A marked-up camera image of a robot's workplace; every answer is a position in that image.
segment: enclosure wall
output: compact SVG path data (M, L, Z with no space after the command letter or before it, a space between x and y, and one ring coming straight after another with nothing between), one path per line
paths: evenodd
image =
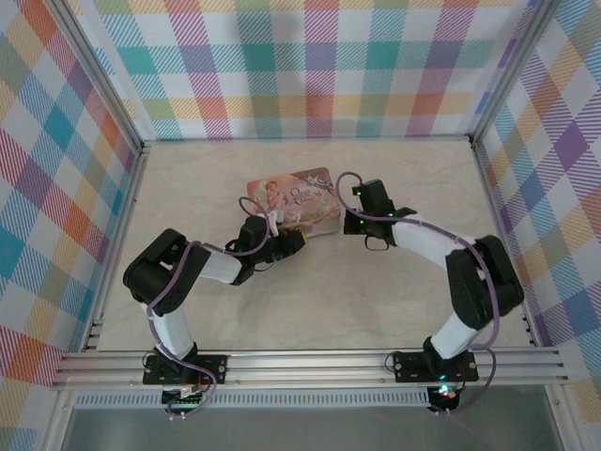
M42 0L0 2L0 449L45 427L135 153Z
M563 0L480 148L542 344L601 443L601 2Z
M464 135L539 0L69 0L147 139Z

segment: plaid fabric wall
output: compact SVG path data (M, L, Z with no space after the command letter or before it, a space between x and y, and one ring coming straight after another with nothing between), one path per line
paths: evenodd
M149 139L465 134L537 2L70 0Z
M0 450L32 449L134 152L42 0L0 2Z
M562 1L481 151L537 329L598 447L601 1Z

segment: black joint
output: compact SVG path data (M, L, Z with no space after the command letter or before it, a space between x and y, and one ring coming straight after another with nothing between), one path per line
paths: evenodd
M477 240L474 247L490 272L500 314L504 317L522 303L524 290L497 237ZM493 312L490 292L478 273L481 269L477 260L468 249L462 249L449 254L446 265L454 311L467 326L482 329L493 319Z
M123 284L139 303L149 305L171 281L188 246L186 237L172 228L162 232L123 274ZM179 308L210 257L210 251L194 246L184 263L179 278L154 307L160 317Z
M424 341L424 364L428 368L430 374L437 380L440 380L440 376L444 376L442 381L453 381L458 378L456 368L461 367L461 371L464 371L465 378L472 377L468 372L473 370L470 368L470 363L473 362L473 353L467 350L457 354L452 359L443 359L437 353L436 349L432 345L432 337L429 336Z
M257 248L267 232L268 224L265 218L249 216L240 229L238 238L233 241L234 251L248 252ZM237 257L242 263L242 269L231 285L239 286L246 282L254 274L254 267L260 263L274 263L296 254L305 243L304 235L299 229L279 230L278 236L270 236L257 252Z
M367 216L402 218L417 212L407 207L395 210L394 203L388 197L382 180L379 179L366 181L352 187L352 193L360 199L361 213ZM393 221L371 221L348 211L345 215L344 233L346 235L366 235L370 238L384 240L388 248L388 246L396 246L393 225Z

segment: aluminum frame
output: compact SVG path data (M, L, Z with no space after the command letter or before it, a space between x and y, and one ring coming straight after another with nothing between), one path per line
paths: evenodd
M203 354L228 355L227 376L219 390L343 389L432 386L432 382L397 383L384 367L395 350L212 350ZM496 349L495 385L567 383L562 358L554 348ZM143 351L66 354L54 379L59 390L157 389L143 385ZM492 358L474 352L482 385L490 375Z
M485 165L482 161L479 147L477 145L475 145L474 143L472 143L471 149L473 152L473 160L476 165L476 170L478 171L478 175L480 176L480 181L482 182L482 187L485 192L486 201L487 201L486 203L488 204L488 209L490 210L490 216L492 217L493 223L495 225L495 229L497 230L497 236L503 243L503 246L505 247L505 249L511 249L511 245L509 242L509 236L507 235L505 228L502 226L501 209L497 206L495 199L492 196L492 192L493 192L492 185L490 184L489 180L486 178L486 175L485 175ZM511 263L514 266L514 268L517 268L516 259L513 256L513 254L511 252L507 252L507 255L509 256L509 259L511 260ZM521 280L520 274L518 272L516 272L516 274L517 274L517 278L519 279L519 283L523 287L524 281ZM534 326L533 321L532 321L532 318L534 318L534 316L529 307L527 297L524 299L524 302L520 305L520 307L521 307L522 311L524 312L524 320L528 324L527 332L528 332L528 334L530 334L531 342L533 343L534 346L542 346L541 337L538 334L538 331L536 330L536 327Z
M123 204L123 210L121 211L116 226L115 238L110 243L106 265L104 265L100 276L99 289L96 291L92 303L92 314L87 319L84 328L85 333L79 345L81 351L95 350L98 345L103 323L102 316L104 315L104 306L106 305L108 295L111 292L111 286L116 279L116 270L119 266L125 238L130 228L133 208L135 207L135 202L138 198L147 163L148 153L147 151L141 151L136 157L132 167L131 180Z
M111 79L102 67L94 48L85 36L68 2L66 0L44 0L44 3L56 20L58 27L65 34L92 85L99 91L117 125L125 133L126 139L130 141L129 144L141 150L145 145L144 140L135 127L133 120L131 120L123 101L121 101L113 87Z
M517 78L528 63L536 44L543 36L560 3L561 0L541 0L536 7L536 11L528 25L526 25L524 36L516 45L516 50L511 55L501 79L492 91L490 100L480 116L480 120L474 127L471 137L475 145L482 144L482 140L499 115L507 96L509 96Z

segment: robotic arm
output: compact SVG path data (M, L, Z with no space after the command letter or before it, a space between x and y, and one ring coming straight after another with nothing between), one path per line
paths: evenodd
M396 380L476 381L478 375L468 347L494 318L493 300L483 280L482 261L491 274L500 316L507 315L524 299L501 241L493 236L459 237L434 225L422 226L423 219L417 211L395 209L378 179L361 182L352 191L361 200L362 208L353 210L341 200L348 210L345 234L364 235L366 246L368 240L378 239L384 241L387 248L409 249L436 263L448 275L454 312L435 334L427 337L422 352L395 353ZM227 356L198 354L188 332L182 304L198 277L238 286L253 275L255 265L296 254L305 244L304 236L299 230L280 230L276 216L277 212L250 216L238 238L228 243L226 251L198 243L190 248L185 259L184 251L190 243L180 233L167 229L128 267L123 282L145 311L168 284L173 284L154 306L149 318L156 330L158 345L156 355L146 360L144 383L181 386L208 382L203 375L198 379L198 369L194 367L215 374L217 383L224 382ZM403 218L404 222L396 222L395 218ZM268 233L269 238L260 247ZM471 252L473 249L477 251L477 258ZM179 277L174 281L176 271ZM457 369L465 368L474 370L467 377L457 378L462 376L457 374Z
M304 246L306 239L299 230L278 229L277 216L278 212L270 213L268 217L249 216L238 238L226 245L226 252L210 244L198 243L190 248L185 261L182 257L190 243L185 236L169 228L130 264L123 275L123 283L145 312L172 281L177 267L183 265L173 287L154 306L149 318L158 341L157 358L152 359L151 367L146 366L149 378L157 375L156 379L173 384L195 382L195 371L175 362L169 354L184 363L207 367L207 362L198 356L183 310L183 302L198 277L238 286L254 274L257 264L289 257ZM258 248L266 233L270 237L265 244L257 252L244 255L247 254L244 251ZM223 373L214 369L211 369L214 373Z
M352 191L360 199L362 210L347 213L345 234L364 235L366 246L367 241L374 238L383 240L387 246L408 249L447 272L454 312L441 329L425 340L421 362L427 367L430 377L446 376L445 368L467 352L475 336L493 319L492 300L482 269L462 242L473 246L488 267L501 316L507 315L524 300L523 289L501 241L494 236L478 240L472 237L451 240L422 226L423 218L417 211L394 208L379 179L361 183ZM374 220L363 219L356 212ZM376 220L379 217L413 221L383 222Z

